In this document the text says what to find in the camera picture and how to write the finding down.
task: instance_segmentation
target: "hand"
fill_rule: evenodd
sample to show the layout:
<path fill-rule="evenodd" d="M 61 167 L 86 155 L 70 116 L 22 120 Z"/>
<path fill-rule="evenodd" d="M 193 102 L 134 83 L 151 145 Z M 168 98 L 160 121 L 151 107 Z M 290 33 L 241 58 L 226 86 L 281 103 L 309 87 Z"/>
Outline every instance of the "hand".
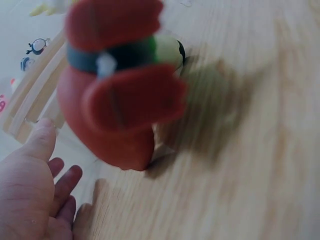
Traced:
<path fill-rule="evenodd" d="M 73 239 L 76 200 L 70 196 L 82 176 L 72 166 L 54 185 L 64 167 L 49 161 L 56 130 L 49 119 L 38 122 L 30 140 L 0 162 L 0 236 L 3 239 Z"/>

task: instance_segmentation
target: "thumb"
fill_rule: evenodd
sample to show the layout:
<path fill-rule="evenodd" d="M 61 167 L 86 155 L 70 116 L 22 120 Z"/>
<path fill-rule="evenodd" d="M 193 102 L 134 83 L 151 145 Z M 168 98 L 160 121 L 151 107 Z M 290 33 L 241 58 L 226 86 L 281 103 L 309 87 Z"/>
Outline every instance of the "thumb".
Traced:
<path fill-rule="evenodd" d="M 56 145 L 56 129 L 48 118 L 41 119 L 26 144 L 16 154 L 48 162 Z"/>

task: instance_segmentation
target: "red plush toy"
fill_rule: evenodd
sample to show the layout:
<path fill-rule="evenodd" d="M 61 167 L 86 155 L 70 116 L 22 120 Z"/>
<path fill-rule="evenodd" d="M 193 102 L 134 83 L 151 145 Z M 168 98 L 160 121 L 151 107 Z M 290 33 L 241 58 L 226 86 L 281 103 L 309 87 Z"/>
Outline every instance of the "red plush toy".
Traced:
<path fill-rule="evenodd" d="M 57 86 L 61 111 L 98 158 L 123 170 L 145 170 L 152 125 L 185 109 L 185 83 L 156 56 L 162 9 L 159 0 L 80 0 L 66 18 L 70 66 Z"/>

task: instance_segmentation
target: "wooden floor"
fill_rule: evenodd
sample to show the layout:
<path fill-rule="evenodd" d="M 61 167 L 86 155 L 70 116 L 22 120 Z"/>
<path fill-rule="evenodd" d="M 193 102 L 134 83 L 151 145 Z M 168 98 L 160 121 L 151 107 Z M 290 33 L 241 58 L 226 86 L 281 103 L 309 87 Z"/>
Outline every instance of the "wooden floor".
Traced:
<path fill-rule="evenodd" d="M 189 108 L 158 128 L 178 154 L 124 172 L 61 136 L 55 154 L 84 168 L 77 202 L 93 203 L 79 235 L 318 240 L 320 1 L 164 2 L 162 32 L 190 56 Z"/>

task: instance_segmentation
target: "wooden toy track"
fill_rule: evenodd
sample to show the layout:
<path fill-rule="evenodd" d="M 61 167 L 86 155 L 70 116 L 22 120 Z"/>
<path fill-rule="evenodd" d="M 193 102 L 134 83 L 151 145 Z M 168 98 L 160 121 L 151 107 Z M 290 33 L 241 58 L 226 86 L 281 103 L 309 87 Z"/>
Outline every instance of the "wooden toy track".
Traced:
<path fill-rule="evenodd" d="M 56 98 L 59 76 L 67 66 L 61 31 L 22 79 L 0 118 L 3 131 L 25 143 L 40 118 L 50 118 L 61 129 L 65 123 Z"/>

